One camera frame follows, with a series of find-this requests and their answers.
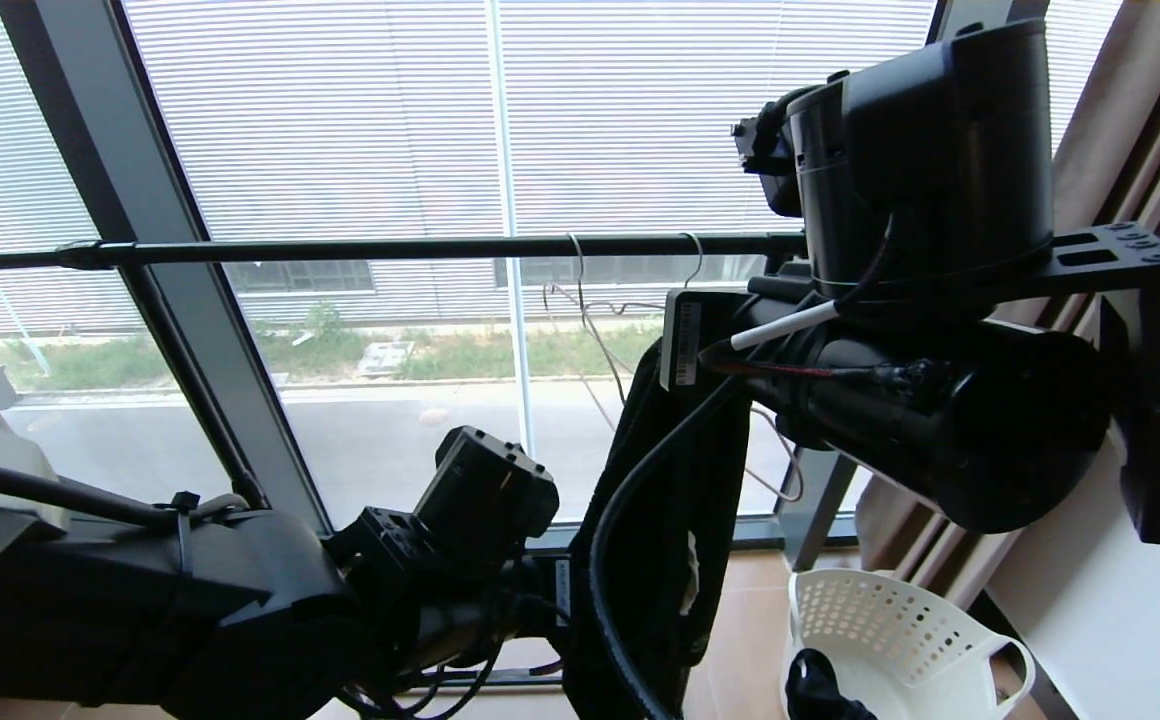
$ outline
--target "barcode label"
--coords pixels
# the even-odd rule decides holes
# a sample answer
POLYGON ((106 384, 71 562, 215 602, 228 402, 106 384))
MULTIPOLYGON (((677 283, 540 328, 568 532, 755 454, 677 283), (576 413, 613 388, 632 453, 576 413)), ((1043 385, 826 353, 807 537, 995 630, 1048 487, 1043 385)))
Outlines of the barcode label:
MULTIPOLYGON (((553 563, 553 603, 571 614, 571 561, 558 560, 553 563)), ((558 614, 558 626, 565 628, 567 621, 558 614)))
POLYGON ((677 310, 677 347, 673 348, 673 383, 695 384, 695 355, 699 351, 699 303, 684 301, 677 310))

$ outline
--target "perforated basket side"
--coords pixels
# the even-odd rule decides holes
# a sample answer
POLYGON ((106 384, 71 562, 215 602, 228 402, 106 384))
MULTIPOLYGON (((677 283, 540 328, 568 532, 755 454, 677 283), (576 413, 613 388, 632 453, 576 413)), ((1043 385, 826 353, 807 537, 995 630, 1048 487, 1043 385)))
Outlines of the perforated basket side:
POLYGON ((992 635, 949 601, 885 575, 809 570, 795 582, 793 623, 803 646, 846 643, 909 688, 992 635))

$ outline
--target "laundry basket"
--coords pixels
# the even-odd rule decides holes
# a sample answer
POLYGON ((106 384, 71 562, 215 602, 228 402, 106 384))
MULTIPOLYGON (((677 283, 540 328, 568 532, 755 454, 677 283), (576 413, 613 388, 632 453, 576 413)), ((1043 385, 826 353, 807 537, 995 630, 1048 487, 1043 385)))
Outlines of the laundry basket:
POLYGON ((878 720, 999 720, 1034 686, 1034 657, 1022 643, 900 580, 807 570, 790 580, 789 599, 788 660, 804 647, 822 652, 842 696, 878 720), (1024 657, 1024 683, 1000 701, 988 660, 1007 643, 1024 657))

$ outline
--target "white cable sleeve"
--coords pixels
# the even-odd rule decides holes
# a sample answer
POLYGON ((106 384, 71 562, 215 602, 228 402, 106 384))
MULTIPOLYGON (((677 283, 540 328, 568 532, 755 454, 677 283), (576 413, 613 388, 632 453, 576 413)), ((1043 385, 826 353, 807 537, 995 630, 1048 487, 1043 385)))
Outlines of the white cable sleeve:
POLYGON ((737 333, 731 336, 731 347, 735 350, 745 350, 745 348, 760 346, 768 340, 776 340, 786 336, 786 334, 813 328, 833 318, 838 318, 838 310, 833 307, 833 301, 822 301, 814 307, 799 310, 792 315, 784 315, 784 318, 773 320, 767 325, 759 325, 757 328, 737 333))

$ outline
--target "beige curtain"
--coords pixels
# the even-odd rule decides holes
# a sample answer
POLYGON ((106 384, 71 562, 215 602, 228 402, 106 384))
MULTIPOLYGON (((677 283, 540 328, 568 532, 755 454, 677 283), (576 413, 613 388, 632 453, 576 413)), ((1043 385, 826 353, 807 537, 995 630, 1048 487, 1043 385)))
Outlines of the beige curtain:
MULTIPOLYGON (((1160 235, 1160 3, 1119 9, 1056 152, 1054 231, 1137 220, 1160 235)), ((1092 298, 1014 301, 996 317, 1090 337, 1092 298)), ((864 568, 966 608, 1020 532, 979 536, 873 479, 856 506, 864 568)))

